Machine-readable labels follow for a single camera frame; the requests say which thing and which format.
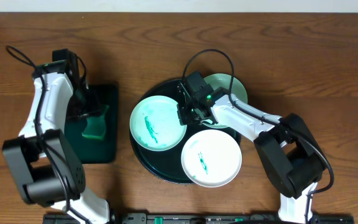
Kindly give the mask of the green-stained plate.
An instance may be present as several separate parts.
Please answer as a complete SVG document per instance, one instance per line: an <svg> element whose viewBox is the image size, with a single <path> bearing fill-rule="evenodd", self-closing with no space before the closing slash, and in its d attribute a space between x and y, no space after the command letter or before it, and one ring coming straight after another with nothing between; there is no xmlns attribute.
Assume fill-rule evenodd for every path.
<svg viewBox="0 0 358 224"><path fill-rule="evenodd" d="M180 124L178 103L162 95L141 100L132 110L129 126L136 143L156 152L175 147L187 129Z"/></svg>

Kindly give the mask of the green sponge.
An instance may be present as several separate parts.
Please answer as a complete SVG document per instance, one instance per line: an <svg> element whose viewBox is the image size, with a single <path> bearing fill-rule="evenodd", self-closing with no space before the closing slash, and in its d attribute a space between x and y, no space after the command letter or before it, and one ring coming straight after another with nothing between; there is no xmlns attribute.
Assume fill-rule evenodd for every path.
<svg viewBox="0 0 358 224"><path fill-rule="evenodd" d="M90 116L86 119L87 124L81 134L84 138L100 141L104 139L107 131L105 115L108 109L108 105L102 105L101 114L99 116Z"/></svg>

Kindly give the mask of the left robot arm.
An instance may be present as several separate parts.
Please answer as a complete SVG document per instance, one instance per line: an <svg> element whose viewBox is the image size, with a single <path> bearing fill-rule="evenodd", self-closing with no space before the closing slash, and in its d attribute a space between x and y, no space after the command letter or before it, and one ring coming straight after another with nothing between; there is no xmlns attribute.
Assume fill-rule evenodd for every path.
<svg viewBox="0 0 358 224"><path fill-rule="evenodd" d="M64 135L78 67L68 60L39 65L29 117L2 153L22 200L61 210L80 223L109 223L109 205L87 186L83 166Z"/></svg>

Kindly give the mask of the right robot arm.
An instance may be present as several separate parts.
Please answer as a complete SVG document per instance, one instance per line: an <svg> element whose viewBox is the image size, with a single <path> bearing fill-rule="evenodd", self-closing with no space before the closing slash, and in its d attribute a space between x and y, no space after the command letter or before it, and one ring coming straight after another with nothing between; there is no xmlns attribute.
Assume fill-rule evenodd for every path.
<svg viewBox="0 0 358 224"><path fill-rule="evenodd" d="M254 143L264 171L281 194L278 216L293 223L312 220L311 203L315 194L327 191L317 183L325 170L334 179L333 169L306 123L297 114L286 117L268 114L241 101L231 90L197 90L180 87L183 103L178 107L181 124L206 120L223 124Z"/></svg>

